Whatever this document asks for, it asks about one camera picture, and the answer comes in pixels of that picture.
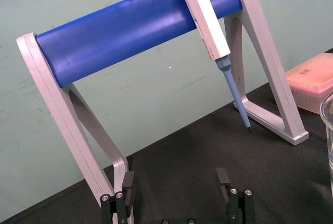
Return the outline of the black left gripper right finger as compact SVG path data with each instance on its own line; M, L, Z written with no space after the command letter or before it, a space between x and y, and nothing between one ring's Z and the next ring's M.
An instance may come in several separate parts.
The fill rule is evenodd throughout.
M244 191L233 187L227 171L216 168L217 186L226 203L227 223L254 223L254 194L250 189Z

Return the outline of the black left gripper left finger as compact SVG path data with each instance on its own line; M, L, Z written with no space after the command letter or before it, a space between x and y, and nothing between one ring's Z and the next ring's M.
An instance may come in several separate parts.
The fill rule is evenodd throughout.
M135 199L135 172L124 175L122 190L114 196L104 194L100 197L101 223L114 223L113 215L117 215L118 223L129 223L132 206Z

